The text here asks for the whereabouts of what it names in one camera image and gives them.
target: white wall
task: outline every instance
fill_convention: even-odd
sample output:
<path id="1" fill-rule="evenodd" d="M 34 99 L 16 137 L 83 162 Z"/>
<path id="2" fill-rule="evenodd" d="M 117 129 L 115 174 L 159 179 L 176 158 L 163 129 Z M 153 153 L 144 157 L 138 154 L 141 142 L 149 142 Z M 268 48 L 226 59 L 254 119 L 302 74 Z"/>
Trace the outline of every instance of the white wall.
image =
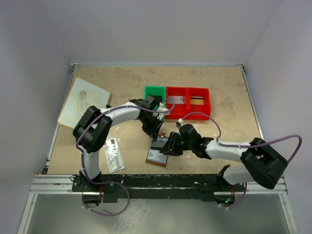
<path id="1" fill-rule="evenodd" d="M 71 62 L 242 64 L 280 0 L 41 0 Z"/>
<path id="2" fill-rule="evenodd" d="M 312 232 L 312 1 L 284 0 L 249 59 L 247 79 L 266 140 L 298 133 L 285 172 L 299 229 Z M 297 141 L 275 147 L 287 158 Z"/>
<path id="3" fill-rule="evenodd" d="M 17 233 L 51 144 L 70 64 L 35 0 L 0 2 L 0 227 Z"/>

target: metal frame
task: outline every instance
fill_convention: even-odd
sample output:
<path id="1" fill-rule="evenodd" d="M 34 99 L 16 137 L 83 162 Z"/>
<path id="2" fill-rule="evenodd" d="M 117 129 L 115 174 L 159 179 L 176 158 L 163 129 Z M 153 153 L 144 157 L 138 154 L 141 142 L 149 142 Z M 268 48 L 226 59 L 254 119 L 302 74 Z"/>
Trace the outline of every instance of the metal frame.
<path id="1" fill-rule="evenodd" d="M 259 122 L 256 110 L 255 110 L 255 106 L 254 106 L 254 101 L 253 101 L 253 98 L 251 96 L 250 89 L 248 86 L 244 66 L 243 65 L 238 65 L 238 66 L 241 68 L 242 75 L 244 77 L 245 85 L 247 88 L 247 92 L 248 92 L 250 102 L 251 102 L 251 105 L 253 108 L 253 114 L 254 114 L 260 135 L 263 138 L 262 130 L 260 127 L 260 122 Z M 50 150 L 49 150 L 49 153 L 47 156 L 46 169 L 49 167 L 49 163 L 50 163 L 50 159 L 51 159 L 51 155 L 52 155 L 52 151 L 53 151 L 53 147 L 54 147 L 54 143 L 55 143 L 55 139 L 56 139 L 58 129 L 59 129 L 59 124 L 56 125 L 55 131 L 54 131 L 51 147 L 50 147 Z M 68 194 L 68 195 L 82 194 L 79 192 L 73 192 L 72 191 L 73 183 L 70 180 L 70 177 L 71 177 L 71 175 L 35 175 L 34 176 L 33 183 L 31 185 L 31 188 L 29 191 L 29 197 L 27 200 L 27 204 L 25 207 L 25 211 L 24 211 L 23 218 L 22 218 L 22 221 L 21 221 L 21 224 L 19 227 L 18 234 L 26 234 L 27 233 L 28 228 L 29 228 L 29 224 L 31 221 L 31 217 L 33 214 L 33 210 L 35 208 L 36 200 L 37 200 L 37 197 L 39 194 L 49 194 L 49 195 L 53 195 L 53 194 Z M 84 193 L 84 194 L 96 195 L 98 193 L 89 192 L 89 193 Z M 215 195 L 229 195 L 230 193 L 229 192 L 215 192 L 214 194 Z M 293 211 L 292 211 L 292 208 L 291 208 L 290 202 L 288 200 L 288 196 L 287 196 L 288 192 L 287 192 L 287 186 L 286 186 L 284 176 L 282 176 L 280 178 L 275 189 L 273 189 L 273 190 L 265 189 L 255 182 L 248 183 L 247 194 L 258 194 L 258 195 L 279 194 L 281 206 L 283 209 L 283 213 L 284 213 L 284 216 L 286 219 L 286 223 L 287 223 L 289 232 L 290 232 L 290 234 L 297 234 L 298 233 L 297 226 L 295 223 L 295 219 L 293 216 Z"/>

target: tabletop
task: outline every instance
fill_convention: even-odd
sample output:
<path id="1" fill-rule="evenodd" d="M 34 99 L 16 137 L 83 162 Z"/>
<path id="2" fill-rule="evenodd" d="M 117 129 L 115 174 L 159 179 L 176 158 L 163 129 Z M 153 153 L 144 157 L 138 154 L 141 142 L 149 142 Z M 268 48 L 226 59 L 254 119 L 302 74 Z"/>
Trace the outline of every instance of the tabletop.
<path id="1" fill-rule="evenodd" d="M 235 67 L 76 67 L 73 78 L 82 78 L 111 93 L 114 107 L 131 99 L 144 98 L 145 86 L 176 86 L 208 88 L 211 117 L 222 130 L 222 141 L 244 142 L 260 137 L 241 68 Z M 176 120 L 165 120 L 160 132 L 169 136 L 177 131 Z M 202 137 L 216 137 L 212 121 L 189 120 Z M 128 121 L 111 128 L 109 136 L 119 139 L 124 170 L 116 174 L 216 174 L 224 165 L 237 162 L 223 159 L 200 159 L 191 151 L 170 156 L 167 166 L 145 162 L 151 139 L 142 131 L 140 121 Z M 48 174 L 77 174 L 81 169 L 80 153 L 75 148 L 73 129 L 59 126 L 54 142 Z M 102 174 L 108 174 L 104 149 L 100 149 Z"/>

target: red box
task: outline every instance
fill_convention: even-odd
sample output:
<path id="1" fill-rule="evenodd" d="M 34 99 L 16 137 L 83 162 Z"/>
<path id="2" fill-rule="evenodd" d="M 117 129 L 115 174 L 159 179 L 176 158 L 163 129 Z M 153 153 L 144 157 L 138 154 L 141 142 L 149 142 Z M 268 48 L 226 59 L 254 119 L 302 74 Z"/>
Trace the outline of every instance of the red box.
<path id="1" fill-rule="evenodd" d="M 176 104 L 170 115 L 166 119 L 179 119 L 183 118 L 186 114 L 191 112 L 202 112 L 210 115 L 211 105 L 209 99 L 209 90 L 203 88 L 185 88 L 185 87 L 167 87 L 166 98 L 169 96 L 183 96 L 184 103 Z M 166 107 L 170 109 L 172 104 L 166 103 Z M 191 120 L 209 120 L 208 117 L 193 114 L 186 119 Z"/>

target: whiteboard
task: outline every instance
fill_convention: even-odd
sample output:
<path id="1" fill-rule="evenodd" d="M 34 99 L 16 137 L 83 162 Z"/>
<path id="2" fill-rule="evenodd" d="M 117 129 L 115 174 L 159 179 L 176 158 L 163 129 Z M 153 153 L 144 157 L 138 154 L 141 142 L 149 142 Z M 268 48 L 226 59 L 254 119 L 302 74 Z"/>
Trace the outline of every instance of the whiteboard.
<path id="1" fill-rule="evenodd" d="M 76 78 L 58 117 L 58 123 L 74 129 L 88 107 L 106 108 L 109 97 L 108 91 Z"/>

